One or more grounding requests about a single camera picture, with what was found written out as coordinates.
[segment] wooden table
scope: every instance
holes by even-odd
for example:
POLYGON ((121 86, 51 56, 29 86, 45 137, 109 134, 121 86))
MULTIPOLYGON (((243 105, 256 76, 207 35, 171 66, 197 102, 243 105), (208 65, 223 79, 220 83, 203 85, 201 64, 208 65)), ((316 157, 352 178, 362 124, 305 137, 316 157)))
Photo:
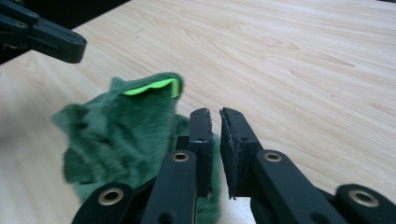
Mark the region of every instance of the wooden table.
MULTIPOLYGON (((80 64, 29 52, 0 66, 0 223, 69 223, 67 140, 50 115, 112 77, 174 71, 179 114, 244 113, 265 148, 319 188, 358 183, 396 202, 396 4, 377 1, 134 0, 77 28, 80 64)), ((247 199, 220 223, 251 223, 247 199)))

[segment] dark background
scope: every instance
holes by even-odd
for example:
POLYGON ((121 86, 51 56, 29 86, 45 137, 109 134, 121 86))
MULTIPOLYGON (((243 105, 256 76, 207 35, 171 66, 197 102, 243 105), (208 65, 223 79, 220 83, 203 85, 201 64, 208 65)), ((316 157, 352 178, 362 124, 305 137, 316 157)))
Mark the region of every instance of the dark background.
MULTIPOLYGON (((24 7, 68 29, 102 15, 129 0, 24 0, 24 7)), ((0 64, 26 52, 26 49, 0 50, 0 64)))

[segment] light wood surface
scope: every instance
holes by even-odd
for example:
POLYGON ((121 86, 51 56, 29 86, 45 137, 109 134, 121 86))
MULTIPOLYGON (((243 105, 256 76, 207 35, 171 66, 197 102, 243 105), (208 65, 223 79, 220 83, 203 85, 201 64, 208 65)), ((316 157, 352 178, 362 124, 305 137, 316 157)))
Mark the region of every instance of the light wood surface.
MULTIPOLYGON (((241 111, 265 148, 319 188, 362 184, 396 202, 396 4, 378 1, 134 0, 77 28, 83 62, 29 52, 0 66, 0 223, 69 223, 67 140, 50 115, 112 77, 174 71, 179 114, 241 111)), ((252 223, 248 200, 220 223, 252 223)))

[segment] screw hole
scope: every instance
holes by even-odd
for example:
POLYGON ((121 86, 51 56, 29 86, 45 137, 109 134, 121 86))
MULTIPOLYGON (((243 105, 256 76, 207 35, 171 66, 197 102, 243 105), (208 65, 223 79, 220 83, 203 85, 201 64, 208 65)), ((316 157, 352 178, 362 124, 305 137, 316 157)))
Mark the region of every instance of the screw hole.
POLYGON ((118 203, 123 197, 123 191, 119 188, 112 188, 103 191, 99 195, 99 204, 109 206, 118 203))
POLYGON ((366 207, 377 207, 379 206, 379 200, 371 195, 370 193, 361 190, 361 189, 352 189, 348 192, 349 197, 355 201, 366 207))
POLYGON ((174 161, 187 161, 189 159, 189 155, 183 152, 176 153, 172 156, 174 161))
POLYGON ((281 160, 282 160, 282 157, 280 157, 279 155, 277 155, 277 154, 274 153, 274 152, 265 153, 265 154, 264 154, 264 158, 265 158, 266 160, 268 160, 268 161, 275 161, 275 162, 281 161, 281 160))

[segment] green cloth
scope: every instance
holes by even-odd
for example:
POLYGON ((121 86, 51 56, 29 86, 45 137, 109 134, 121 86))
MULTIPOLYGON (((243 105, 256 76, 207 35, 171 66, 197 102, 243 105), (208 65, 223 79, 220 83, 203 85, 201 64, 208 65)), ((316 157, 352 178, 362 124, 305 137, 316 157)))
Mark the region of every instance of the green cloth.
MULTIPOLYGON (((53 115, 53 122, 69 139, 65 180, 74 185, 83 202, 106 183, 125 183, 135 189, 158 174, 163 156, 175 149, 177 137, 189 135, 189 120, 175 114, 182 88, 183 79, 175 73, 133 81, 114 77, 109 92, 53 115)), ((212 197, 198 199, 198 223, 219 219, 218 138, 213 161, 212 197)))

